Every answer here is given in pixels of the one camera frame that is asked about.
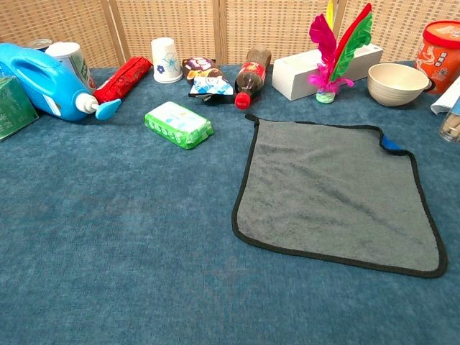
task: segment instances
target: can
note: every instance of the can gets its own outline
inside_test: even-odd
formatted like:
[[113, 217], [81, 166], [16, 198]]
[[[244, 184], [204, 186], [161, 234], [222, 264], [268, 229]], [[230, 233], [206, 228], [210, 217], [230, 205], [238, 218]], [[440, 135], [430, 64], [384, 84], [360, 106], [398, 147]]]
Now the can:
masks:
[[96, 84], [94, 83], [93, 77], [91, 77], [91, 72], [88, 65], [86, 65], [85, 58], [83, 57], [78, 43], [56, 42], [49, 46], [45, 52], [70, 68], [91, 93], [96, 90]]
[[429, 93], [444, 93], [460, 75], [460, 22], [442, 20], [428, 24], [415, 67], [430, 78]]
[[52, 45], [52, 40], [49, 38], [37, 38], [36, 40], [32, 40], [27, 43], [28, 48], [40, 50], [42, 52], [46, 51], [46, 49]]

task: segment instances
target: cola bottle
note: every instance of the cola bottle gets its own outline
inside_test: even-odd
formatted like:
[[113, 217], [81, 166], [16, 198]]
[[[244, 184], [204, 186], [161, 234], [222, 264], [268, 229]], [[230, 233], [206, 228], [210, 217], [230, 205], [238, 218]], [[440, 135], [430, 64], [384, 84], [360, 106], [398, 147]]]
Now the cola bottle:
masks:
[[251, 105], [251, 98], [258, 92], [265, 81], [265, 69], [270, 64], [272, 53], [265, 47], [255, 47], [246, 56], [246, 62], [236, 77], [235, 106], [245, 110]]

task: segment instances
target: orange container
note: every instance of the orange container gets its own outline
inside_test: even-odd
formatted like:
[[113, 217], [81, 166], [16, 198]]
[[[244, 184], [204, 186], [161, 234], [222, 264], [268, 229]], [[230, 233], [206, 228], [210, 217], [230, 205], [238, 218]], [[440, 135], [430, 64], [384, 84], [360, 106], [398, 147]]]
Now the orange container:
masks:
[[428, 24], [415, 67], [430, 78], [429, 93], [443, 93], [460, 75], [460, 22]]

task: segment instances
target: bowl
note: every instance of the bowl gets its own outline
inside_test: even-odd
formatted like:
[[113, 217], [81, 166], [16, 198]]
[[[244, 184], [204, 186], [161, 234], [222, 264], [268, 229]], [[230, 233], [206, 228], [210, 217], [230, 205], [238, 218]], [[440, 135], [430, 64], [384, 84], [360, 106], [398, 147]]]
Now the bowl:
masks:
[[367, 74], [369, 93], [384, 106], [407, 104], [416, 99], [430, 83], [423, 72], [398, 63], [373, 65]]

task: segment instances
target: red package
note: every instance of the red package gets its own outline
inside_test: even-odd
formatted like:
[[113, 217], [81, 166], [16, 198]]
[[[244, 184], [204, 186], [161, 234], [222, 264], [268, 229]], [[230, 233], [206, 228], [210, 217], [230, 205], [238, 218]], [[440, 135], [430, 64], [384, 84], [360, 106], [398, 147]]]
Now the red package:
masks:
[[123, 98], [147, 73], [152, 64], [145, 57], [132, 57], [104, 84], [94, 91], [98, 102], [104, 103]]

